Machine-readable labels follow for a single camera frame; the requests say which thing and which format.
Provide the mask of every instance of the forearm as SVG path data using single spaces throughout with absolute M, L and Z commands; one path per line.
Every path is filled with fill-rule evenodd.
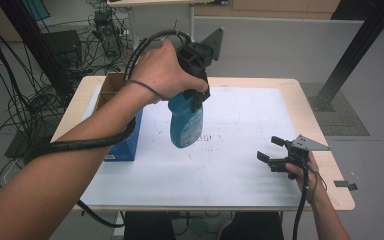
M 311 206 L 319 239 L 351 239 L 326 192 L 319 192 L 319 197 L 315 199 Z
M 58 141 L 113 136 L 150 101 L 150 96 L 146 89 L 128 85 Z M 33 160 L 0 192 L 0 238 L 49 238 L 83 194 L 108 150 L 69 151 Z M 13 231 L 4 232 L 2 226 L 11 226 Z

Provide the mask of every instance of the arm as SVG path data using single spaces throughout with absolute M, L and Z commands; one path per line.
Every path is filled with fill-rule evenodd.
M 312 153 L 310 154 L 310 163 L 317 168 L 317 163 L 314 160 Z M 302 189 L 302 169 L 290 163 L 286 164 L 286 168 L 289 172 L 297 174 L 297 183 L 299 188 Z M 310 205 L 313 209 L 314 221 L 316 222 L 319 239 L 351 239 L 333 208 L 329 196 L 323 188 L 323 184 L 321 184 L 320 176 L 317 176 L 311 171 L 308 171 L 308 175 L 309 189 L 307 201 L 311 201 Z
M 168 40 L 141 58 L 132 79 L 146 83 L 166 98 L 185 89 L 207 88 L 204 81 L 180 68 Z M 113 136 L 137 111 L 156 101 L 158 98 L 148 89 L 128 84 L 58 141 Z M 0 191 L 0 239 L 49 238 L 81 197 L 108 150 L 61 152 L 33 160 Z

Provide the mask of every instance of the blue box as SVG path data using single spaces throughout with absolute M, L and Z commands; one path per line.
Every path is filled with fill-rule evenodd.
M 117 92 L 124 86 L 124 73 L 108 73 L 102 84 L 101 91 L 98 96 L 96 109 L 102 107 Z M 125 141 L 115 144 L 108 154 L 105 156 L 105 162 L 120 162 L 120 161 L 134 161 L 136 155 L 136 147 L 139 138 L 140 124 L 142 120 L 142 112 L 136 114 L 136 127 L 132 135 Z
M 136 114 L 136 127 L 132 135 L 125 141 L 114 145 L 105 156 L 105 162 L 118 162 L 118 161 L 134 161 L 136 155 L 136 147 L 138 145 L 140 123 L 142 120 L 142 112 L 140 110 Z

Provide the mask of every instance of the right hand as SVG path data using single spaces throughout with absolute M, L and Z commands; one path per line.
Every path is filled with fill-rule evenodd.
M 312 152 L 309 153 L 309 159 L 310 163 L 318 170 L 318 166 L 316 163 L 316 160 L 314 159 L 314 155 Z M 304 179 L 304 172 L 303 170 L 291 163 L 287 163 L 285 165 L 286 169 L 291 172 L 295 173 L 297 175 L 297 184 L 299 189 L 302 191 L 302 185 L 303 185 L 303 179 Z M 311 170 L 308 170 L 308 191 L 307 191 L 307 201 L 310 204 L 313 204 L 318 199 L 324 197 L 327 195 L 323 182 L 318 174 L 313 173 Z

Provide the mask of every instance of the hand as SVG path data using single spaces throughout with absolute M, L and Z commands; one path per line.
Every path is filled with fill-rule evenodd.
M 148 51 L 139 59 L 131 79 L 145 83 L 166 99 L 186 89 L 205 92 L 208 88 L 204 80 L 183 71 L 168 39 L 162 41 L 160 48 Z
M 316 163 L 316 160 L 314 159 L 314 155 L 312 152 L 309 154 L 310 163 L 314 166 L 315 169 L 318 171 L 318 166 Z M 291 163 L 287 163 L 285 165 L 286 169 L 291 172 L 295 173 L 297 175 L 297 184 L 299 189 L 302 191 L 302 185 L 303 185 L 303 178 L 304 178 L 304 172 L 303 170 Z M 323 197 L 324 195 L 327 195 L 325 189 L 323 188 L 323 182 L 318 174 L 313 173 L 311 170 L 308 171 L 308 191 L 307 191 L 307 201 L 312 204 L 317 199 Z

